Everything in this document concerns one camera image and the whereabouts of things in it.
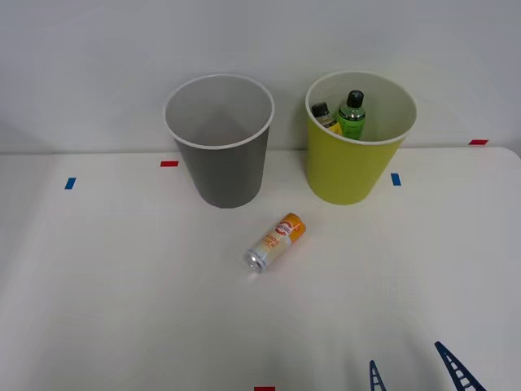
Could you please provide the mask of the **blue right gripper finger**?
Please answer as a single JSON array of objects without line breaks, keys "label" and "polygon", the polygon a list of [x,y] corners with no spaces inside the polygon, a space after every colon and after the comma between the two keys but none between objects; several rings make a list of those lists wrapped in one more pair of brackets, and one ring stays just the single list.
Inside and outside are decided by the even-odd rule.
[{"label": "blue right gripper finger", "polygon": [[457,391],[485,391],[485,387],[440,341],[435,343],[435,347]]},{"label": "blue right gripper finger", "polygon": [[386,391],[386,387],[374,360],[370,361],[370,390]]}]

